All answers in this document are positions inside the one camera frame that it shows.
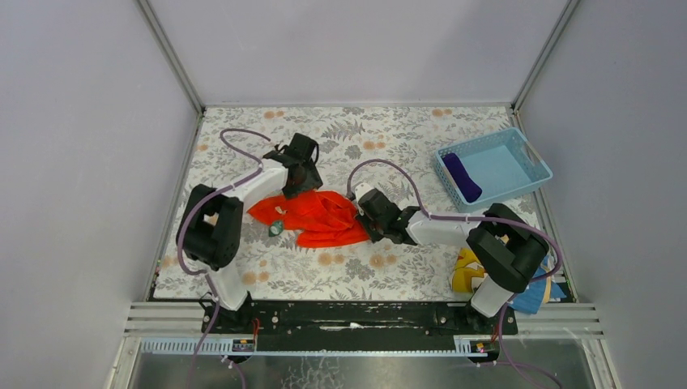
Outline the orange towel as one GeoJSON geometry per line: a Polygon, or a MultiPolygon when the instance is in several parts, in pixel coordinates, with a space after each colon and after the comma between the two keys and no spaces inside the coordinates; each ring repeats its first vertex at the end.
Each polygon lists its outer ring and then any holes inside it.
{"type": "Polygon", "coordinates": [[[302,248],[341,247],[369,240],[356,218],[356,206],[331,190],[310,190],[293,199],[273,196],[257,202],[248,214],[265,225],[280,221],[284,229],[298,231],[296,244],[302,248]]]}

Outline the purple towel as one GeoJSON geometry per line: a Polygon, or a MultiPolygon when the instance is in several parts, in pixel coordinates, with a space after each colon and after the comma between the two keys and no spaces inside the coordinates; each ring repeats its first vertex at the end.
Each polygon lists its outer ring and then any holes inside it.
{"type": "Polygon", "coordinates": [[[442,161],[465,200],[468,203],[475,202],[482,195],[483,190],[470,177],[459,157],[454,153],[449,153],[442,157],[442,161]]]}

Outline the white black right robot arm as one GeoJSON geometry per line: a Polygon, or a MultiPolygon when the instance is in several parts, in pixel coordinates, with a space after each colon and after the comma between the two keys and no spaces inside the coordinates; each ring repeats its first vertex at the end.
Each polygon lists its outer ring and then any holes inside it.
{"type": "Polygon", "coordinates": [[[379,189],[365,183],[354,187],[357,219],[372,242],[468,247],[486,270],[468,306],[492,318],[516,293],[526,290],[549,252],[540,231],[524,223],[502,203],[492,204],[483,216],[430,214],[421,207],[400,209],[379,189]]]}

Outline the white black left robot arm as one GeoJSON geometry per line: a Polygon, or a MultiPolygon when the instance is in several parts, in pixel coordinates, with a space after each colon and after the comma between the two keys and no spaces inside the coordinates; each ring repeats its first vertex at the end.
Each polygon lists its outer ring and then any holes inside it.
{"type": "Polygon", "coordinates": [[[316,167],[320,147],[306,135],[297,133],[288,144],[276,146],[264,156],[240,148],[235,151],[250,158],[254,170],[220,188],[194,187],[176,237],[177,259],[183,271],[192,274],[184,260],[195,261],[195,274],[206,277],[217,305],[233,311],[239,310],[249,296],[234,262],[245,212],[276,191],[294,199],[322,186],[316,167]]]}

